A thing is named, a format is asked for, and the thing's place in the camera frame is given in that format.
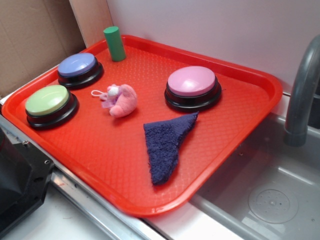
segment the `stuffed animal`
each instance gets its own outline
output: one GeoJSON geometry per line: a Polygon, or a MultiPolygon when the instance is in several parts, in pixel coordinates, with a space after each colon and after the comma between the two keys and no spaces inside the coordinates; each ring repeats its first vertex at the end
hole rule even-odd
{"type": "Polygon", "coordinates": [[[101,93],[99,98],[103,101],[102,107],[109,108],[109,113],[115,118],[121,118],[132,113],[138,103],[135,90],[127,85],[121,86],[112,84],[108,86],[106,93],[101,93]]]}

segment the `sink basin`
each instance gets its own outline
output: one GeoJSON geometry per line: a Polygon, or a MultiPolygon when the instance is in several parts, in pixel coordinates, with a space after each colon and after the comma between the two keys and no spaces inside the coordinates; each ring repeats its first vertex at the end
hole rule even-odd
{"type": "Polygon", "coordinates": [[[190,202],[244,239],[319,239],[320,133],[287,146],[284,123],[271,113],[190,202]]]}

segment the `tray rim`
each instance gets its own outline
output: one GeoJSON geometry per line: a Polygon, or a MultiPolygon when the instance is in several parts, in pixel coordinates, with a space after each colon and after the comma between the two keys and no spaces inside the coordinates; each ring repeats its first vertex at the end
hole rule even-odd
{"type": "MultiPolygon", "coordinates": [[[[131,35],[123,35],[122,40],[125,46],[133,47],[133,48],[139,48],[141,45],[149,46],[150,51],[146,51],[149,53],[154,53],[156,55],[167,57],[169,54],[173,54],[174,57],[169,57],[170,59],[176,60],[181,63],[185,63],[188,65],[200,65],[203,67],[212,68],[214,65],[215,67],[219,67],[220,70],[224,70],[227,72],[220,72],[219,74],[225,75],[230,78],[234,78],[236,80],[240,80],[246,83],[250,83],[253,85],[256,85],[262,89],[264,89],[268,96],[269,96],[269,102],[264,106],[264,108],[257,114],[254,118],[251,119],[250,123],[246,125],[242,130],[233,138],[232,141],[228,143],[228,145],[216,156],[216,158],[212,159],[211,163],[208,165],[206,169],[203,170],[201,174],[197,178],[193,180],[193,182],[187,186],[179,196],[177,196],[173,201],[169,203],[165,203],[162,205],[157,205],[155,207],[141,207],[141,206],[135,206],[133,207],[130,201],[128,201],[126,198],[121,196],[119,193],[115,192],[111,187],[109,187],[109,190],[112,192],[113,195],[117,195],[119,199],[123,198],[125,199],[125,203],[121,203],[121,205],[118,204],[119,199],[117,200],[110,200],[112,204],[114,204],[117,208],[120,210],[126,212],[127,214],[134,215],[136,217],[151,217],[155,215],[160,215],[169,211],[172,211],[179,206],[182,206],[187,201],[190,200],[192,195],[203,185],[203,183],[214,173],[214,171],[223,164],[224,160],[228,158],[228,156],[237,148],[240,142],[243,142],[245,138],[260,124],[260,122],[271,112],[273,107],[280,101],[282,95],[283,95],[283,89],[279,82],[279,80],[266,72],[262,72],[253,68],[241,66],[235,63],[230,63],[224,60],[219,60],[213,57],[205,56],[198,53],[193,53],[190,51],[182,50],[176,47],[168,46],[162,43],[150,41],[147,39],[143,39],[136,36],[131,35]],[[252,76],[255,75],[254,82],[247,80],[248,78],[246,76],[252,76]]],[[[94,45],[92,45],[89,48],[86,48],[85,50],[81,51],[82,53],[92,53],[93,55],[96,55],[100,53],[101,51],[107,49],[106,40],[101,40],[94,45]]],[[[41,137],[33,130],[27,128],[23,122],[19,120],[19,118],[15,117],[15,115],[10,110],[10,105],[15,106],[15,104],[20,104],[21,99],[24,100],[25,97],[20,96],[20,93],[25,89],[31,89],[34,90],[34,92],[41,87],[45,87],[51,82],[55,81],[58,78],[57,74],[58,66],[50,69],[49,71],[45,72],[44,74],[40,75],[39,77],[35,78],[33,81],[27,83],[23,87],[19,88],[16,92],[14,92],[4,103],[2,107],[2,114],[3,116],[9,120],[11,123],[13,123],[17,128],[19,128],[21,131],[23,131],[28,137],[30,137],[33,141],[38,143],[44,150],[49,152],[51,154],[52,150],[55,150],[56,147],[52,147],[50,144],[47,144],[45,140],[42,140],[41,137]]],[[[59,161],[60,154],[55,154],[54,157],[59,161]]],[[[75,170],[81,170],[81,167],[76,167],[76,169],[73,169],[73,173],[77,175],[75,170]]],[[[90,178],[90,176],[87,176],[89,180],[91,181],[91,184],[100,184],[98,181],[96,181],[94,178],[90,178]]]]}

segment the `faucet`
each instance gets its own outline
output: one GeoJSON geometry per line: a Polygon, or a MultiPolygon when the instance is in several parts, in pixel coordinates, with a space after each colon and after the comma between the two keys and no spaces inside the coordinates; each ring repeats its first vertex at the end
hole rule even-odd
{"type": "Polygon", "coordinates": [[[298,68],[284,125],[284,143],[306,142],[308,125],[320,129],[320,35],[307,47],[298,68]]]}

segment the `navy towel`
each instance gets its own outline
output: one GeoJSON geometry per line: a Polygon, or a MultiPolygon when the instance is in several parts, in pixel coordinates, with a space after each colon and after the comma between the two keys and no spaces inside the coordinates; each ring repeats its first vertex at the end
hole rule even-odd
{"type": "Polygon", "coordinates": [[[153,185],[168,181],[178,164],[179,148],[194,128],[198,114],[143,125],[153,185]]]}

